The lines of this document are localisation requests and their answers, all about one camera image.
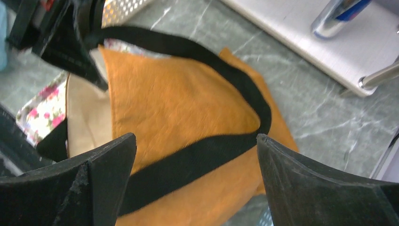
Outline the floral pattern tray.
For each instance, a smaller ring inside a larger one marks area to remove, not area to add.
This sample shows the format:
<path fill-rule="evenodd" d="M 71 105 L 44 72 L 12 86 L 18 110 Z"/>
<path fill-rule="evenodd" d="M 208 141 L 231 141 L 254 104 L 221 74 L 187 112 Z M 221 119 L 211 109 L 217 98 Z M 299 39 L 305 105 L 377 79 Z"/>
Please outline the floral pattern tray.
<path fill-rule="evenodd" d="M 145 50 L 120 40 L 106 39 L 105 48 L 133 55 L 166 58 L 169 55 Z M 98 49 L 89 55 L 101 73 L 106 73 L 104 59 Z M 26 140 L 36 147 L 66 118 L 66 85 L 70 73 L 62 71 L 17 113 L 16 124 L 26 135 Z"/>

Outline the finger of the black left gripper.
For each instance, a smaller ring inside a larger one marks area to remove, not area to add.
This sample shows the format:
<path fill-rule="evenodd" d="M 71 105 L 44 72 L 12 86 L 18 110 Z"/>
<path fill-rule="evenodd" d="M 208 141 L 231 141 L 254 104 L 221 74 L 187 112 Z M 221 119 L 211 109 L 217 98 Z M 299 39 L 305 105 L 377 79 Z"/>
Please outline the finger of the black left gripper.
<path fill-rule="evenodd" d="M 102 27 L 103 0 L 56 0 L 50 29 L 44 39 L 41 59 L 71 72 L 102 90 L 107 82 L 89 55 L 85 38 Z"/>

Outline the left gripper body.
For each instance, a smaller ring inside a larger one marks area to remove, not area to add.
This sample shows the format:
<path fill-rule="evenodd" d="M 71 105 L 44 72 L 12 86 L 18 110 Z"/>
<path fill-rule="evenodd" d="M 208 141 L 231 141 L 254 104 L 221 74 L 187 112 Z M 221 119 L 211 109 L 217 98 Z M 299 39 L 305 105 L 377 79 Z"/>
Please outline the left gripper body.
<path fill-rule="evenodd" d="M 6 37 L 10 47 L 35 52 L 58 48 L 73 50 L 73 0 L 7 0 L 6 6 L 16 17 Z"/>

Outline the white plastic basket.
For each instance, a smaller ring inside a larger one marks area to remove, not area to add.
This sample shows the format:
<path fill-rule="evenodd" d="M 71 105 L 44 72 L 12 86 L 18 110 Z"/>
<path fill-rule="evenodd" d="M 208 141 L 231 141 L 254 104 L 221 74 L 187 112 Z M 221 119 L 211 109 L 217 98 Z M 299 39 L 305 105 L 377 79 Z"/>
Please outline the white plastic basket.
<path fill-rule="evenodd" d="M 106 0 L 103 8 L 102 28 L 129 21 L 152 2 L 153 0 Z"/>

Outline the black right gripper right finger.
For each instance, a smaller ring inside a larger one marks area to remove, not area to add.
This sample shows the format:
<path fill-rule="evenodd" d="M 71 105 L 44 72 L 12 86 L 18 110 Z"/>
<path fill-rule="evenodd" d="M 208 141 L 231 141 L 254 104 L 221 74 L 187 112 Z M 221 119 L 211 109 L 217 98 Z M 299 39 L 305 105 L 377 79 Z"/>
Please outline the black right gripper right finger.
<path fill-rule="evenodd" d="M 334 169 L 265 134 L 257 152 L 274 225 L 398 225 L 398 183 Z"/>

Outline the white two-tier shelf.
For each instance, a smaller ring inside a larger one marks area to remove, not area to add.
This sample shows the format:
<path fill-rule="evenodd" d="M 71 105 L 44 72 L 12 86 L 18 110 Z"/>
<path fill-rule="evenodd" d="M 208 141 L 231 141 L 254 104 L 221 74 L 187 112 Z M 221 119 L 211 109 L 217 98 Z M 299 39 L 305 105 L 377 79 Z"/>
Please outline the white two-tier shelf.
<path fill-rule="evenodd" d="M 226 5 L 360 97 L 399 75 L 399 3 L 359 1 L 228 0 Z"/>

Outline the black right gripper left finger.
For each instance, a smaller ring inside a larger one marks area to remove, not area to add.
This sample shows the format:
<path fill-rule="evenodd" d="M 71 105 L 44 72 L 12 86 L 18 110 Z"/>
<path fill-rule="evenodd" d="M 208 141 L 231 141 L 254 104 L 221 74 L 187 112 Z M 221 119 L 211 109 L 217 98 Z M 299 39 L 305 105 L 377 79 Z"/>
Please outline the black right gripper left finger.
<path fill-rule="evenodd" d="M 136 154 L 127 133 L 96 149 L 0 180 L 3 226 L 113 226 Z"/>

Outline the brown Trader Joe's tote bag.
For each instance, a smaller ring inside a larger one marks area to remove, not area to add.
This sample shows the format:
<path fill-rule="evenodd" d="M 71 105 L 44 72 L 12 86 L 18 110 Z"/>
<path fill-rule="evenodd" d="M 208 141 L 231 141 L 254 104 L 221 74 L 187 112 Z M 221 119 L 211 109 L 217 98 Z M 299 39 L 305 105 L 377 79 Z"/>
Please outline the brown Trader Joe's tote bag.
<path fill-rule="evenodd" d="M 113 38 L 166 58 L 99 48 L 108 90 L 94 108 L 82 98 L 87 130 L 69 155 L 127 133 L 136 154 L 114 226 L 218 226 L 264 192 L 256 136 L 297 145 L 262 76 L 229 50 L 219 55 L 189 39 L 139 27 L 107 27 L 85 38 Z"/>

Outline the light blue cartoon plastic bag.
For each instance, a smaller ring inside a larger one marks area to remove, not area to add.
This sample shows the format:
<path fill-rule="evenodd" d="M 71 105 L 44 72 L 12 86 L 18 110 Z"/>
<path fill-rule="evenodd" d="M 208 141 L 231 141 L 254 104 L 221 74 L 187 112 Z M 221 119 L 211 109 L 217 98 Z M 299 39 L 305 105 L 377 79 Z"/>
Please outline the light blue cartoon plastic bag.
<path fill-rule="evenodd" d="M 4 70 L 8 63 L 6 51 L 6 35 L 8 31 L 8 14 L 5 4 L 0 2 L 0 70 Z"/>

